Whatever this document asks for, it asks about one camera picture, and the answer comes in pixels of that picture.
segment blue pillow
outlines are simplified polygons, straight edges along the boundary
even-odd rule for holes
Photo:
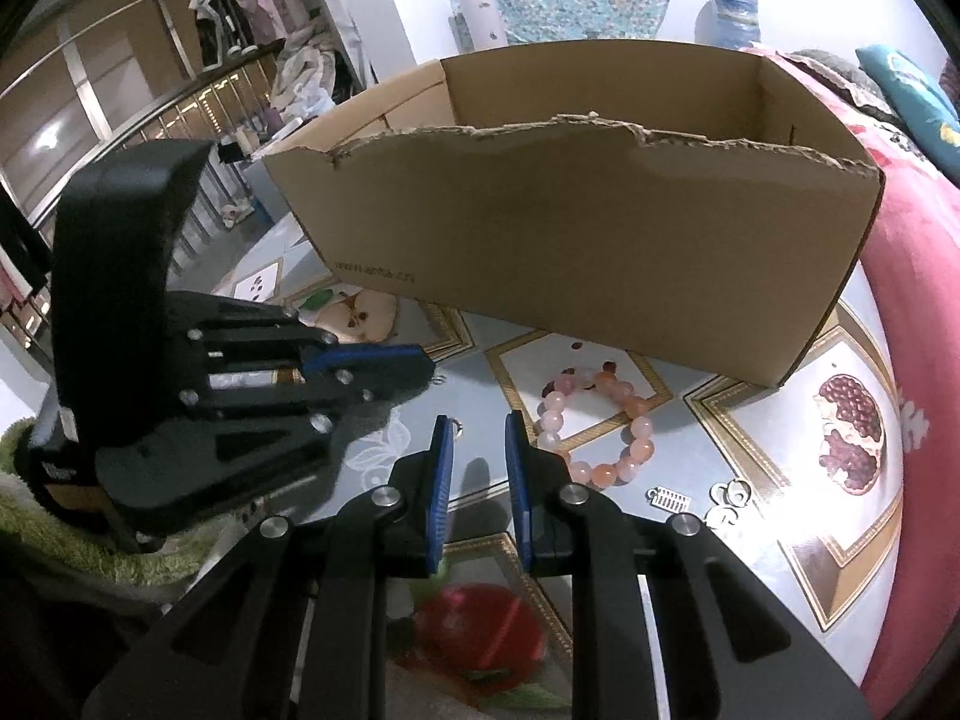
[[[960,119],[936,81],[889,46],[857,49],[860,66],[877,81],[930,162],[960,186]]]

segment white flower print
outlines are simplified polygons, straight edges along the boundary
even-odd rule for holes
[[[358,443],[367,443],[365,449],[344,461],[348,469],[360,471],[363,490],[372,490],[390,480],[394,464],[410,446],[410,431],[400,421],[400,409],[390,409],[390,421],[382,430],[363,436]]]
[[[918,409],[912,400],[906,400],[902,391],[897,391],[899,396],[899,408],[901,408],[901,435],[904,440],[904,455],[919,449],[926,434],[930,430],[930,423],[923,413],[923,409]]]

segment green fuzzy blanket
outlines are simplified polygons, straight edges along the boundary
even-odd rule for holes
[[[113,552],[35,501],[13,470],[13,450],[31,419],[13,423],[0,439],[0,533],[59,565],[123,586],[157,587],[197,573],[223,526],[214,522],[168,538],[150,555]]]

